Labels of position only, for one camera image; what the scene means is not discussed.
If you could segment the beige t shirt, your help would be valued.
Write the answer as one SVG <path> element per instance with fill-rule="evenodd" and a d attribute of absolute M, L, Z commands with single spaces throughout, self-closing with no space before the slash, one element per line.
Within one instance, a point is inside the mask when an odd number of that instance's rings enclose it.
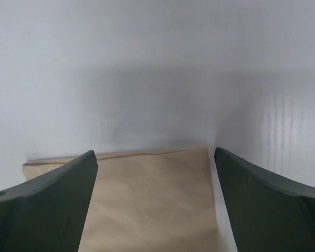
<path fill-rule="evenodd" d="M 217 251 L 207 148 L 100 154 L 80 251 Z"/>

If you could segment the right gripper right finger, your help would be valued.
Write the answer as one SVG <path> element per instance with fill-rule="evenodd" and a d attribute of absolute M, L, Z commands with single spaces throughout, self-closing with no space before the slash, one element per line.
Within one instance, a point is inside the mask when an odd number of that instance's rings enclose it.
<path fill-rule="evenodd" d="M 315 251 L 315 187 L 222 148 L 214 159 L 238 251 Z"/>

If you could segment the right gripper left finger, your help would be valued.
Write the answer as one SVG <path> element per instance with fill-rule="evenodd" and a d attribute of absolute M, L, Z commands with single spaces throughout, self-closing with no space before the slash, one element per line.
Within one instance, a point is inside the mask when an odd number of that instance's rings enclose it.
<path fill-rule="evenodd" d="M 78 251 L 97 171 L 88 151 L 0 191 L 0 251 Z"/>

